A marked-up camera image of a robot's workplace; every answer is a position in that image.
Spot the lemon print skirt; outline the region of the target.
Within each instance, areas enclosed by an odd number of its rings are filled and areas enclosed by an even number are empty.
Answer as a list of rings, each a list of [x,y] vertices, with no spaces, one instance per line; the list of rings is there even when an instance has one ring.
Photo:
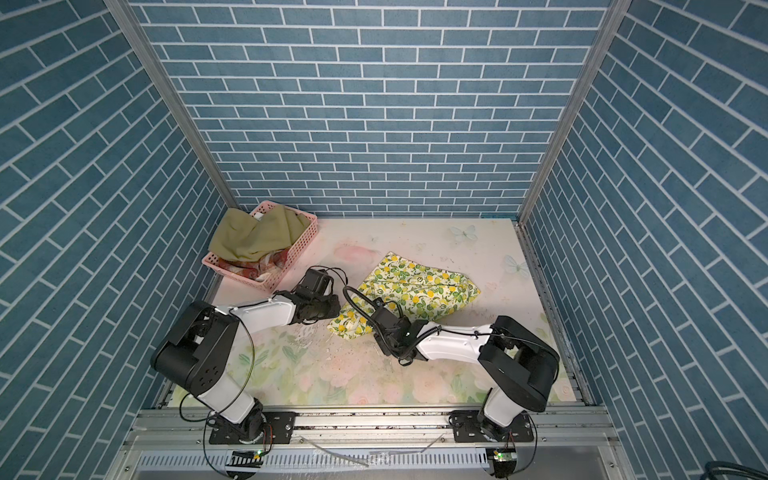
[[[419,264],[393,252],[359,285],[371,300],[381,299],[392,312],[411,320],[437,322],[469,305],[480,289],[462,273]]]

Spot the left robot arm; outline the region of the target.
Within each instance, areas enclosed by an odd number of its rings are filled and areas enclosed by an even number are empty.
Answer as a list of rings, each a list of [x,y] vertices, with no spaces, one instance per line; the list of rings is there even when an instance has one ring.
[[[340,313],[329,267],[311,267],[291,290],[280,290],[255,303],[216,307],[191,303],[155,350],[151,366],[205,405],[207,423],[236,443],[266,439],[270,431],[263,406],[226,372],[239,333],[247,339],[272,328],[311,324]]]

